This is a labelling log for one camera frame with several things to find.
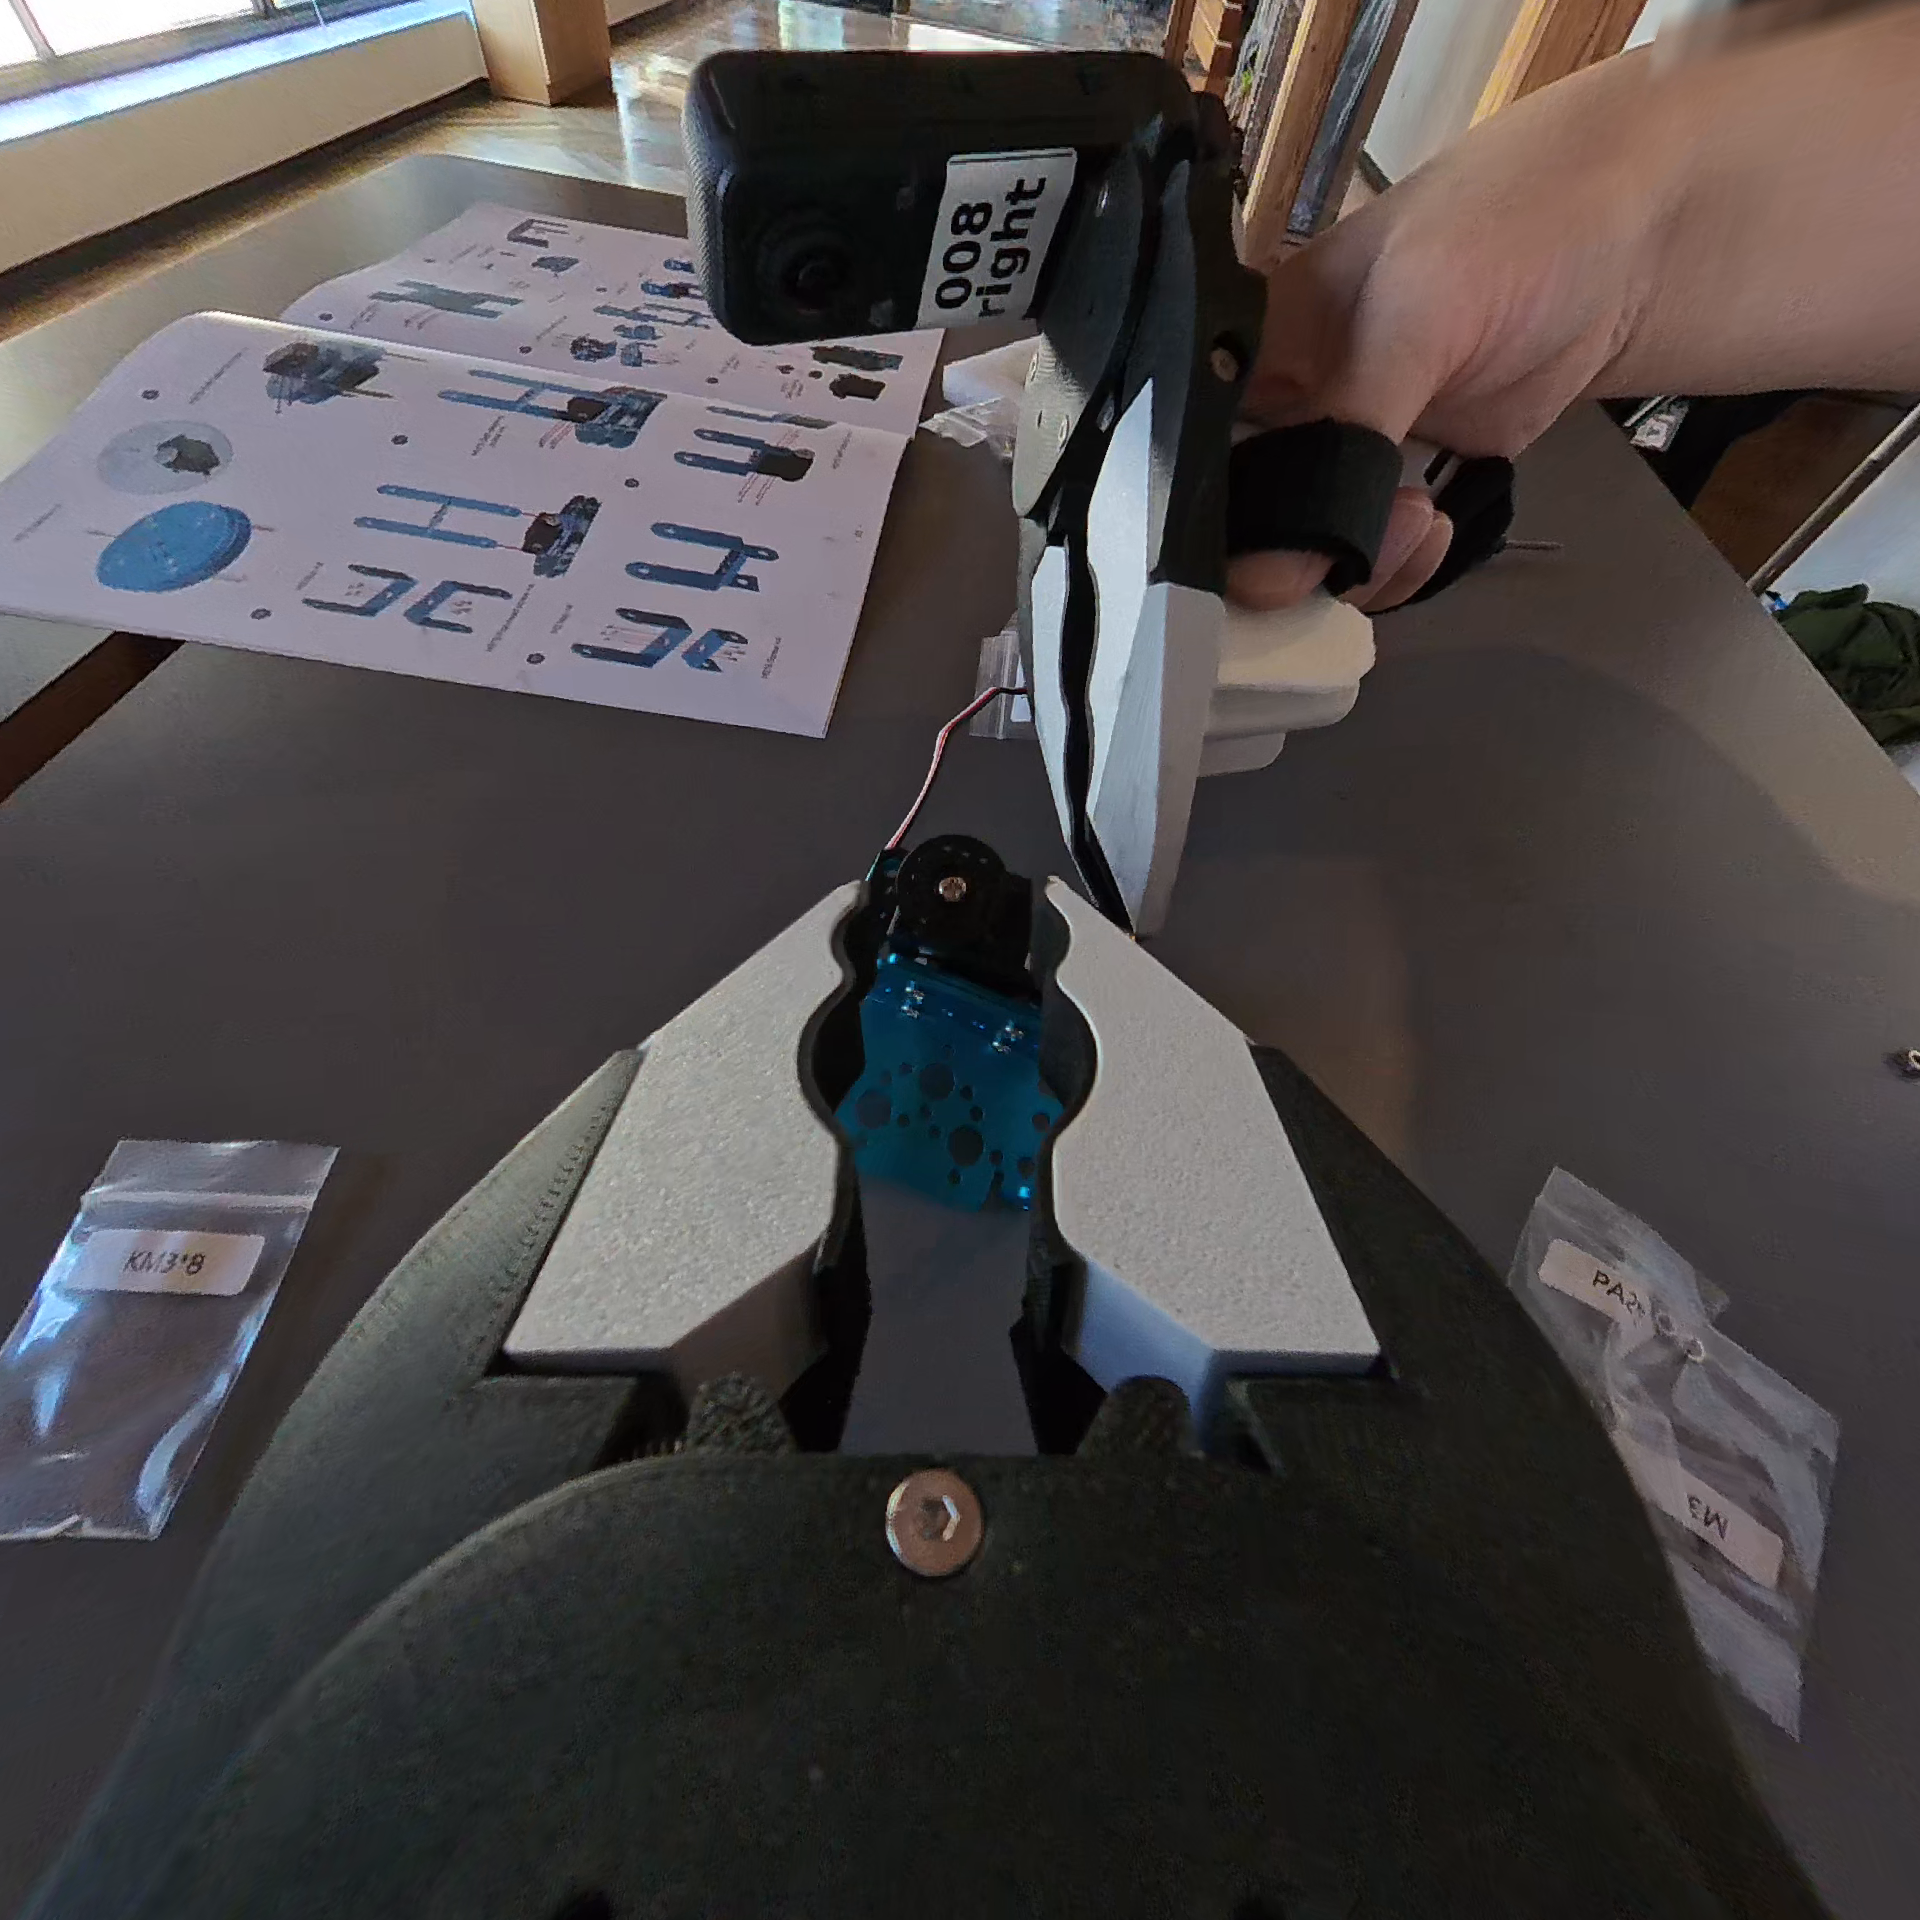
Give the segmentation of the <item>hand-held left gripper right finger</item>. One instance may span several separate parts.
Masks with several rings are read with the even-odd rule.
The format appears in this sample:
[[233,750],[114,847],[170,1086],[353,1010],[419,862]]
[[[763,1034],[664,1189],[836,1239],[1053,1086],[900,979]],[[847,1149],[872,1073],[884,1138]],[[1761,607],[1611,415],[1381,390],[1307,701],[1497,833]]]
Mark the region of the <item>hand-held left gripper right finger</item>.
[[1080,1267],[1065,1352],[1109,1389],[1171,1379],[1199,1423],[1242,1375],[1365,1375],[1377,1330],[1248,1037],[1068,881],[1042,898],[1092,1045],[1047,1169]]

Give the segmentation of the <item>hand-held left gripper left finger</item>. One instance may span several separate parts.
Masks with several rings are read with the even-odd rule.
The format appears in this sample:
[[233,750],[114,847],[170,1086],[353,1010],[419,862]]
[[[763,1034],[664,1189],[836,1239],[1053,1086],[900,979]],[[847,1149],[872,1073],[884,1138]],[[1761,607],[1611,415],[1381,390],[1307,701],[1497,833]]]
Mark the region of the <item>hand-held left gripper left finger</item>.
[[546,1374],[804,1374],[841,1147],[802,1086],[809,1022],[848,985],[832,888],[666,1022],[505,1334]]

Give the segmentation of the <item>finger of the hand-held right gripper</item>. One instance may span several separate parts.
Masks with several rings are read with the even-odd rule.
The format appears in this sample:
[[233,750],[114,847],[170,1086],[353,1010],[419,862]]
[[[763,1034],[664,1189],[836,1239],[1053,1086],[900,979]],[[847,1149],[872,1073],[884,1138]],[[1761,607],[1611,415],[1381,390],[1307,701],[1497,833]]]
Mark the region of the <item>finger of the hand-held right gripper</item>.
[[1159,929],[1178,880],[1226,634],[1218,585],[1155,573],[1165,530],[1159,382],[1119,417],[1089,502],[1096,630],[1084,694],[1085,823],[1129,929]]
[[1050,538],[1021,517],[1018,626],[1047,789],[1084,890],[1104,917],[1125,917],[1113,864],[1098,842],[1089,803],[1092,720],[1089,672],[1098,627],[1098,594],[1084,537]]

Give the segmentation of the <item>white square foam frame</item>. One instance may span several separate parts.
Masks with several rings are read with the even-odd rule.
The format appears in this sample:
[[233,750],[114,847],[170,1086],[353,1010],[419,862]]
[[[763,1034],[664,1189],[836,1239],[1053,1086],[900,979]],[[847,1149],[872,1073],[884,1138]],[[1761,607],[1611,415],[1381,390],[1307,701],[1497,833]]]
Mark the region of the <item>white square foam frame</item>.
[[1018,414],[1025,383],[1042,341],[1027,336],[986,351],[951,358],[943,368],[944,399],[951,408],[1003,406]]

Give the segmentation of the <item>blue metal bracket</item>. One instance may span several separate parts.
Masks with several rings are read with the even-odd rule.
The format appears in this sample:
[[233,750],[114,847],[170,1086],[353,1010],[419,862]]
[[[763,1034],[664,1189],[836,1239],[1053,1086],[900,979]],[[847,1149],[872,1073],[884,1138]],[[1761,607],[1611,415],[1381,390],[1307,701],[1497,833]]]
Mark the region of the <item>blue metal bracket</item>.
[[1034,1208],[1065,1115],[1040,1066],[1040,1002],[884,947],[857,1025],[863,1066],[835,1109],[856,1169],[948,1208]]

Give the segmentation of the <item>dark brown desk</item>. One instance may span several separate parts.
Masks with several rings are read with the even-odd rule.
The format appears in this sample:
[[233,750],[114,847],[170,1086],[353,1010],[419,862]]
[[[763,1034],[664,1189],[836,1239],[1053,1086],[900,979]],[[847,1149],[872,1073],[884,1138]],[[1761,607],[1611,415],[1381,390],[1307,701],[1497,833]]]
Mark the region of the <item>dark brown desk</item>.
[[[1916,795],[1613,425],[1381,627],[1344,721],[1196,793],[1159,952],[1506,1267],[1549,1167],[1840,1419],[1803,1733],[1837,1915],[1916,1915]],[[1007,619],[986,448],[914,439],[826,738],[183,648],[4,802],[4,1325],[124,1138],[341,1155],[155,1543],[4,1550],[4,1915],[370,1289],[611,1050],[860,874]]]

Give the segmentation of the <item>beige square column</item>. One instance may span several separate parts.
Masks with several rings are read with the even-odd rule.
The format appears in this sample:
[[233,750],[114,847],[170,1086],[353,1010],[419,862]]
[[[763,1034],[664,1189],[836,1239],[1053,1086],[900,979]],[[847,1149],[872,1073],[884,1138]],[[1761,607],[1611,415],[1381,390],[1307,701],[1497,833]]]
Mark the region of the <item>beige square column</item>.
[[611,94],[607,1],[469,1],[488,83],[517,105],[569,105]]

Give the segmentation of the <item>white printed instruction manual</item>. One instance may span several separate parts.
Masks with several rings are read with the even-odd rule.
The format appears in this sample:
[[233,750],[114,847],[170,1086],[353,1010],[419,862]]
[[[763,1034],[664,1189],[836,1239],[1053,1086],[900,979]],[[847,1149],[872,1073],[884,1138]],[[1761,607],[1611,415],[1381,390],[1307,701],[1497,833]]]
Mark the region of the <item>white printed instruction manual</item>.
[[940,337],[745,345],[691,239],[477,203],[124,355],[4,610],[824,735]]

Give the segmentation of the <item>large glass window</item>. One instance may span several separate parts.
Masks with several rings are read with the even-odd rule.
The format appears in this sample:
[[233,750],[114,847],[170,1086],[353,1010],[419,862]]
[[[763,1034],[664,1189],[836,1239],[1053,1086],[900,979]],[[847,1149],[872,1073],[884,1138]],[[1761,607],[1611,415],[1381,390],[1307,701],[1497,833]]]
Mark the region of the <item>large glass window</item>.
[[48,80],[116,56],[153,64],[162,56],[333,27],[397,11],[402,1],[4,1],[2,71]]

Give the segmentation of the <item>dark green cloth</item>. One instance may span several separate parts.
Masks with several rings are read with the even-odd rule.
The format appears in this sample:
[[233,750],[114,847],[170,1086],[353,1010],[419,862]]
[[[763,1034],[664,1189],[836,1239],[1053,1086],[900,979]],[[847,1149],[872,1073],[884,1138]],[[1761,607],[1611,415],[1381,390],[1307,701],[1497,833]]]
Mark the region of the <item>dark green cloth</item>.
[[1863,582],[1807,590],[1773,607],[1816,672],[1885,747],[1919,738],[1919,611]]

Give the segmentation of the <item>wooden support post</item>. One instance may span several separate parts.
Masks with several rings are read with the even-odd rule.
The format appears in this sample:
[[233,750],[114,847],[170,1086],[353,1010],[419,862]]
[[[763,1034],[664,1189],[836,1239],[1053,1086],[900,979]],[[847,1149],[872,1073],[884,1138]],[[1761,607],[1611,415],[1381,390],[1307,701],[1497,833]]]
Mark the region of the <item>wooden support post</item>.
[[1415,1],[1261,5],[1242,142],[1239,254],[1266,266],[1337,219]]
[[1643,1],[1524,1],[1472,112],[1481,126],[1530,94],[1618,56]]

